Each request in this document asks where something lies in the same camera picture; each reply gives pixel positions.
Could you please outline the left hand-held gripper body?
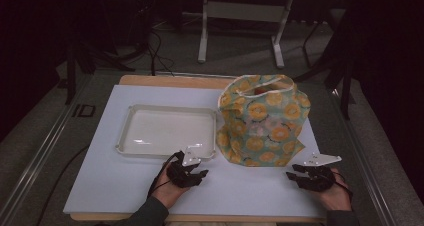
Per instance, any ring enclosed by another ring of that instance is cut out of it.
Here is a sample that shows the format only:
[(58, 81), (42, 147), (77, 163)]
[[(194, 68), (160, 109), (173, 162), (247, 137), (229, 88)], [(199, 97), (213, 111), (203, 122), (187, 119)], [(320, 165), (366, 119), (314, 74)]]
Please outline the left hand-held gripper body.
[(201, 163), (201, 159), (195, 155), (190, 147), (188, 147), (184, 152), (177, 152), (175, 157), (177, 160), (171, 162), (167, 169), (167, 176), (172, 183), (180, 188), (188, 188), (199, 185), (196, 183), (197, 173), (193, 173), (193, 171), (191, 173), (188, 172), (188, 166)]

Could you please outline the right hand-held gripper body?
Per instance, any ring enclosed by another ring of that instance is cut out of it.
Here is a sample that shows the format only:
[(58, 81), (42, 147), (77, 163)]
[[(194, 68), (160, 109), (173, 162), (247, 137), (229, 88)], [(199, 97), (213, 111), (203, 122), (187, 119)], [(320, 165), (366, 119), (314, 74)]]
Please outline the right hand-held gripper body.
[(341, 160), (340, 156), (312, 153), (306, 161), (300, 164), (307, 167), (307, 172), (303, 177), (298, 176), (301, 178), (297, 182), (298, 186), (315, 192), (323, 192), (330, 189), (335, 183), (335, 177), (328, 164)]

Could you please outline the white plastic tray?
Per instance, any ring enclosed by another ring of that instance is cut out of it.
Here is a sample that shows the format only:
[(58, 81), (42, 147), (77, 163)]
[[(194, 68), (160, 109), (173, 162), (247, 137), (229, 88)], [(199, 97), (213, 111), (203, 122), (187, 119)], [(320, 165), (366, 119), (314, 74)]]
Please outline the white plastic tray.
[(215, 135), (216, 113), (211, 109), (136, 104), (129, 107), (116, 150), (153, 158), (189, 149), (209, 160), (215, 154)]

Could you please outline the orange patterned cloth bag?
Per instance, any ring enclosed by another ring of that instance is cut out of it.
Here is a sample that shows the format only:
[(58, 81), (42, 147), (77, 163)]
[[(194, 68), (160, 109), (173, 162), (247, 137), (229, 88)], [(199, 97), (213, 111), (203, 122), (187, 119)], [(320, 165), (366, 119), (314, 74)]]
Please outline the orange patterned cloth bag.
[[(255, 95), (254, 90), (267, 92)], [(311, 103), (285, 75), (243, 75), (218, 99), (224, 125), (216, 144), (231, 163), (284, 167), (304, 149), (299, 140)]]

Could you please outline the person's left hand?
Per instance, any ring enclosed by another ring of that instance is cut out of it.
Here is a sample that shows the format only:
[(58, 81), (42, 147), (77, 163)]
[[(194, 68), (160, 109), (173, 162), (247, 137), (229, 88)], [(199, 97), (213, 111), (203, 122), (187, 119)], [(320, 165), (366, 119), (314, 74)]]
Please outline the person's left hand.
[(169, 165), (164, 165), (164, 170), (157, 179), (152, 196), (170, 209), (185, 192), (189, 191), (189, 188), (180, 188), (174, 185), (166, 174), (168, 167)]

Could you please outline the person's right hand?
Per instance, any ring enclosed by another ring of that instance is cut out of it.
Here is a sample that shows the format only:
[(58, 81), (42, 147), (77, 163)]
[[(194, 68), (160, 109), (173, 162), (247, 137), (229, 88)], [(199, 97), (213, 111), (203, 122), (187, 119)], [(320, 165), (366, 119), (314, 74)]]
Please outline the person's right hand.
[(349, 187), (337, 168), (332, 168), (331, 171), (336, 180), (332, 187), (323, 192), (312, 191), (311, 194), (329, 211), (351, 211), (352, 204), (351, 196), (349, 195)]

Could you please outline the black stand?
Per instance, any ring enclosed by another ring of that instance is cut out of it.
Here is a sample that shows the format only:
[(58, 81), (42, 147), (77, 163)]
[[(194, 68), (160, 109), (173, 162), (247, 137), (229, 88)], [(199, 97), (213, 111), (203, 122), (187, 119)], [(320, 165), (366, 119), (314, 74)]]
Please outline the black stand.
[(114, 68), (122, 71), (133, 72), (134, 69), (127, 67), (106, 53), (100, 51), (94, 46), (87, 42), (83, 42), (76, 39), (70, 39), (67, 45), (66, 58), (67, 58), (67, 99), (65, 104), (69, 105), (74, 96), (76, 95), (76, 65), (79, 65), (81, 70), (88, 74), (93, 74), (96, 67), (93, 61), (93, 57), (103, 60)]
[(312, 68), (300, 76), (294, 78), (295, 82), (303, 82), (324, 71), (329, 71), (324, 80), (327, 89), (334, 91), (342, 84), (340, 97), (340, 110), (346, 120), (349, 116), (349, 97), (353, 74), (353, 55), (350, 46), (355, 40), (351, 39), (352, 26), (342, 19), (335, 29), (323, 54), (313, 64)]

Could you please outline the white metal stand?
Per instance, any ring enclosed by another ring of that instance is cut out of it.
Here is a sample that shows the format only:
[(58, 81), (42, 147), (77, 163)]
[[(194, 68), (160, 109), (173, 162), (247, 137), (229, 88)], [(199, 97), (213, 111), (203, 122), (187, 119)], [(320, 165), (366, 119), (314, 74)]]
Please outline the white metal stand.
[(199, 63), (206, 62), (209, 18), (261, 21), (279, 24), (277, 32), (271, 37), (271, 44), (276, 66), (284, 68), (285, 63), (280, 41), (288, 22), (293, 1), (286, 0), (284, 6), (271, 6), (203, 0), (202, 32), (197, 61)]

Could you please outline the metal rail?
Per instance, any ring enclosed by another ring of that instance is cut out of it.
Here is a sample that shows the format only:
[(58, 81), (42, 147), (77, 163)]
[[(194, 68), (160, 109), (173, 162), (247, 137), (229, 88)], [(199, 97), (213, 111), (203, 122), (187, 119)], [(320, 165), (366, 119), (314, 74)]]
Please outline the metal rail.
[(353, 207), (361, 226), (396, 226), (353, 125), (340, 110), (338, 91), (328, 90), (327, 93), (345, 140), (341, 146), (342, 171), (347, 174), (350, 189), (354, 192)]
[(13, 221), (18, 208), (31, 189), (39, 172), (48, 159), (50, 152), (53, 150), (58, 138), (60, 137), (68, 119), (70, 118), (70, 114), (76, 108), (75, 101), (81, 95), (90, 80), (90, 75), (83, 75), (78, 80), (76, 93), (71, 97), (69, 103), (63, 105), (59, 116), (55, 120), (42, 144), (39, 146), (36, 153), (31, 158), (26, 168), (23, 170), (17, 184), (13, 188), (11, 195), (8, 197), (4, 207), (0, 211), (0, 226), (9, 226), (9, 224)]

